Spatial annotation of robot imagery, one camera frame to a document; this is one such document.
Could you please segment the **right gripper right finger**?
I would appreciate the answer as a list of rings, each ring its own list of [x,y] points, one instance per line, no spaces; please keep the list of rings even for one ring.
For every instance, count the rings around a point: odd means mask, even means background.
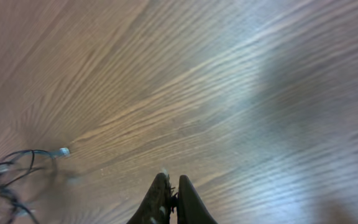
[[[181,175],[179,178],[177,222],[179,224],[217,224],[187,175]]]

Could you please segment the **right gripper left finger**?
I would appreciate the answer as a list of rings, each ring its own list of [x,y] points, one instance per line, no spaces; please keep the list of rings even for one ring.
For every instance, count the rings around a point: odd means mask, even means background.
[[[158,173],[127,224],[169,224],[172,188],[169,175]]]

